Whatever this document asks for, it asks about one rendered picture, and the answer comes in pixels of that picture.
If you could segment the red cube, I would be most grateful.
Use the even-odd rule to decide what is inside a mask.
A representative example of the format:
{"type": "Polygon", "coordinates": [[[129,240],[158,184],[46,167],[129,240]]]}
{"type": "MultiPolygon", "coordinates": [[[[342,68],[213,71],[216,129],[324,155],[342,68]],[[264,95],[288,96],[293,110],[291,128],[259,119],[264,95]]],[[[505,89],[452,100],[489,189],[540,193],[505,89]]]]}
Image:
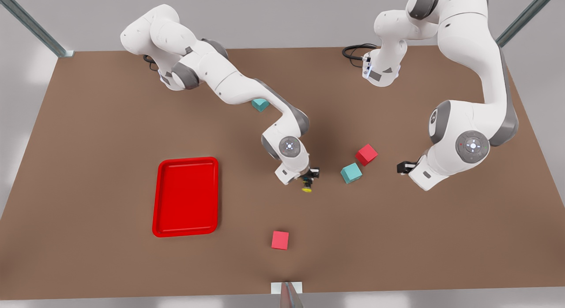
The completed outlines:
{"type": "Polygon", "coordinates": [[[271,248],[278,250],[288,250],[289,232],[274,230],[271,240],[271,248]]]}
{"type": "Polygon", "coordinates": [[[373,161],[377,156],[378,152],[368,143],[364,145],[357,153],[355,154],[355,158],[362,166],[368,165],[371,161],[373,161]]]}

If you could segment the red rectangular tray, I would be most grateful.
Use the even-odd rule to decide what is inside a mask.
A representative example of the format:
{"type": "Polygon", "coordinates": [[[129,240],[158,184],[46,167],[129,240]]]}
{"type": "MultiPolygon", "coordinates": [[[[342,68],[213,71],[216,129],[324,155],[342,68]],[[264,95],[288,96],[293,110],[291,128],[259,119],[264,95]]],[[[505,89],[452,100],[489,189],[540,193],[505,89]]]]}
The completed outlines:
{"type": "Polygon", "coordinates": [[[153,234],[210,234],[218,225],[219,164],[215,157],[167,159],[158,166],[153,234]]]}

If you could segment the silver frame post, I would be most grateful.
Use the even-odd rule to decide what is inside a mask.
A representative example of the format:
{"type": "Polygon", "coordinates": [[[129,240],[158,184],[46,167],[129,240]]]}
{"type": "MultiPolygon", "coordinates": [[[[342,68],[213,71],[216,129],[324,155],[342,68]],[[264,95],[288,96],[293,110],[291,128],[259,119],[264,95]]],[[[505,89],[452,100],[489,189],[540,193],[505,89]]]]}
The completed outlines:
{"type": "Polygon", "coordinates": [[[304,308],[299,298],[302,293],[302,282],[271,282],[271,294],[280,295],[279,308],[304,308]]]}
{"type": "Polygon", "coordinates": [[[532,0],[517,18],[499,35],[496,43],[504,47],[537,15],[551,0],[532,0]]]}
{"type": "Polygon", "coordinates": [[[66,50],[16,0],[0,0],[0,4],[57,57],[73,57],[74,51],[66,50]]]}

